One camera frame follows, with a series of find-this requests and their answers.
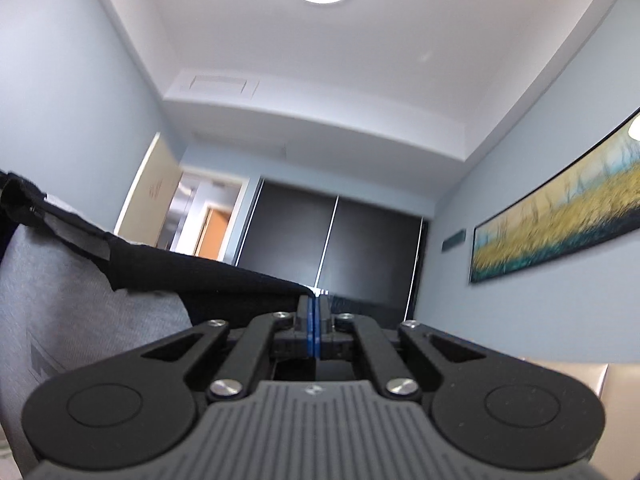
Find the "grey and black raglan shirt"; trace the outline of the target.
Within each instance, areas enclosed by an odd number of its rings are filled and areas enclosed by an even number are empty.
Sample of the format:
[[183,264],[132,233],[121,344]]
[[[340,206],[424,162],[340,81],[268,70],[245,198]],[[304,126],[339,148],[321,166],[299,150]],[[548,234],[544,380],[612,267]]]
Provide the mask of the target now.
[[130,244],[17,174],[1,176],[1,427],[37,465],[21,411],[40,384],[209,320],[241,328],[294,312],[309,288]]

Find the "black sliding wardrobe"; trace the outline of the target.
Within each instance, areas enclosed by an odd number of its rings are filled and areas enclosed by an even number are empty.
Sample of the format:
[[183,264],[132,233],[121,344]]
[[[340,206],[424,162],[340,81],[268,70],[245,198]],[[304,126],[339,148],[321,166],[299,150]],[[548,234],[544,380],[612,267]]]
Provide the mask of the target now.
[[393,326],[413,315],[428,221],[263,180],[235,263],[325,292],[335,312]]

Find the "orange wooden door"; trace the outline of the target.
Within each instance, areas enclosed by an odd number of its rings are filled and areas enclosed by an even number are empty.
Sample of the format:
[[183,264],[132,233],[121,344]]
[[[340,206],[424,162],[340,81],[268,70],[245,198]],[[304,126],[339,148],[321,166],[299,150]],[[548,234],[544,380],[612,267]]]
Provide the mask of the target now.
[[196,245],[195,255],[205,259],[218,259],[230,217],[230,211],[209,208]]

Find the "cream room door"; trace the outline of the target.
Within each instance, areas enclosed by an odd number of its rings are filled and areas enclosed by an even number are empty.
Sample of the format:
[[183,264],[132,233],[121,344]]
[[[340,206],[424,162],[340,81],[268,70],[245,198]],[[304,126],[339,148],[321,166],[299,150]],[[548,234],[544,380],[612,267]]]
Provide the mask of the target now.
[[155,246],[181,177],[174,154],[158,132],[130,185],[114,234],[128,242]]

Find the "framed landscape painting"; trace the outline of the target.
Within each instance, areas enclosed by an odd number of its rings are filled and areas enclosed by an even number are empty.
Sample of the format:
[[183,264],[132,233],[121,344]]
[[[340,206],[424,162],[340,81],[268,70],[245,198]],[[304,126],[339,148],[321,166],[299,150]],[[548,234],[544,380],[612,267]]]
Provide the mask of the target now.
[[474,228],[470,282],[558,260],[639,229],[639,115]]

